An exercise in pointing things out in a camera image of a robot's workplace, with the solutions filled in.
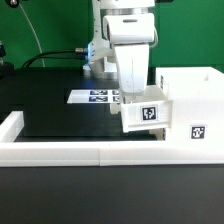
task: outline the white box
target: white box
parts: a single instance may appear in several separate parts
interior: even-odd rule
[[[222,141],[224,75],[211,68],[157,68],[156,84],[173,101],[167,141]]]
[[[120,96],[123,131],[168,128],[171,123],[172,101],[156,86],[147,86],[144,96],[124,104]]]

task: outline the white platform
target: white platform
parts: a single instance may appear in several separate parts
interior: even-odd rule
[[[23,126],[23,112],[12,112],[0,126],[0,167],[224,163],[224,143],[215,140],[14,143]]]

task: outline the black cable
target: black cable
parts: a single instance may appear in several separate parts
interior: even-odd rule
[[[75,53],[75,50],[60,50],[60,51],[47,51],[41,54],[36,55],[35,57],[27,60],[23,65],[22,68],[28,68],[30,65],[38,59],[42,58],[49,58],[49,59],[75,59],[75,60],[85,60],[85,57],[74,57],[74,58],[66,58],[66,57],[47,57],[47,55],[54,55],[54,54],[68,54],[68,53]]]

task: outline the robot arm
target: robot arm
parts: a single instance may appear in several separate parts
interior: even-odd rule
[[[146,88],[148,43],[154,41],[154,15],[149,8],[154,5],[154,0],[93,0],[94,13],[98,10],[101,14],[95,26],[102,30],[100,35],[104,38],[101,44],[104,46],[94,57],[97,58],[103,48],[108,48],[108,51],[104,50],[105,56],[109,52],[113,54],[124,98],[142,95]]]

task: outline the wall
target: wall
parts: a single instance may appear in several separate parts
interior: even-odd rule
[[[92,38],[91,0],[22,2],[43,51],[86,46]],[[175,0],[155,9],[159,45],[151,51],[152,66],[213,66],[224,71],[224,1]],[[20,67],[38,54],[21,10],[0,2],[0,40],[6,59]],[[47,66],[81,66],[74,60],[47,60]]]

